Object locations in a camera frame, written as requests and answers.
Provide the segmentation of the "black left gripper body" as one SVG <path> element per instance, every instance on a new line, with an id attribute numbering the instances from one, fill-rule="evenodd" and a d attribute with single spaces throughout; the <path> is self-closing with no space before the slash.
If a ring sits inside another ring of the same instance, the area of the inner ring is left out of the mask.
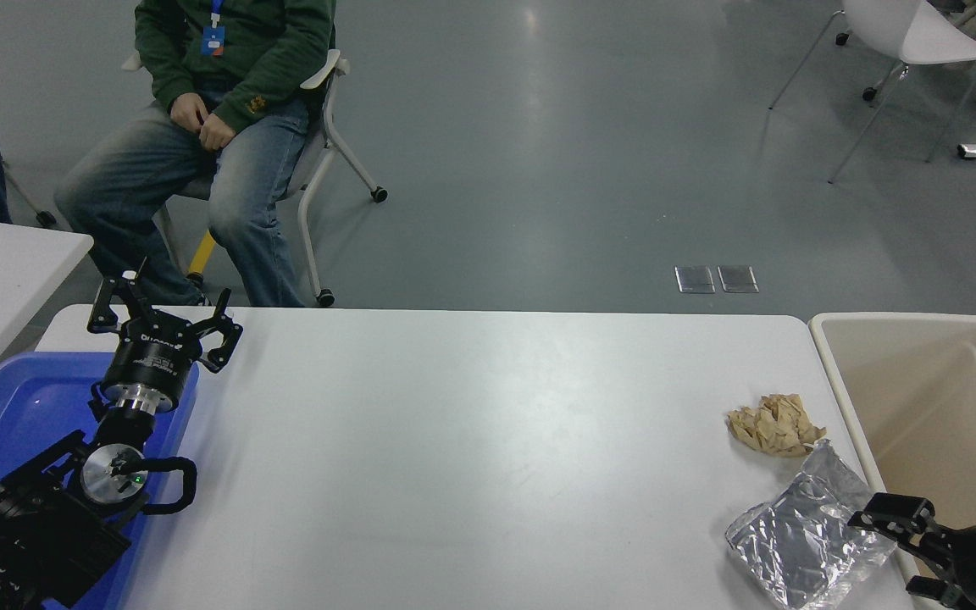
<path id="1" fill-rule="evenodd" d="M 164 401 L 179 401 L 200 356 L 200 340 L 185 328 L 166 324 L 155 330 L 148 323 L 125 324 L 101 392 L 117 399 L 128 387 L 143 385 L 162 394 Z"/>

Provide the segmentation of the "person's left hand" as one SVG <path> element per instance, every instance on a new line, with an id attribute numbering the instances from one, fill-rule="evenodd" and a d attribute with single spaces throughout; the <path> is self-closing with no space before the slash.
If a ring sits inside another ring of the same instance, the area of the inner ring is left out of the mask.
<path id="1" fill-rule="evenodd" d="M 217 152 L 225 149 L 236 135 L 236 129 L 225 123 L 220 116 L 216 114 L 200 116 L 200 143 L 204 151 Z"/>

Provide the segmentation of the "person's right hand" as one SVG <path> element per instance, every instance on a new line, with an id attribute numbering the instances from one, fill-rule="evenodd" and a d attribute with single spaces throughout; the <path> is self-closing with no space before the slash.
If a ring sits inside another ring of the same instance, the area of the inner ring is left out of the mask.
<path id="1" fill-rule="evenodd" d="M 179 94 L 169 108 L 169 117 L 176 125 L 191 134 L 198 134 L 208 119 L 204 100 L 196 92 Z"/>

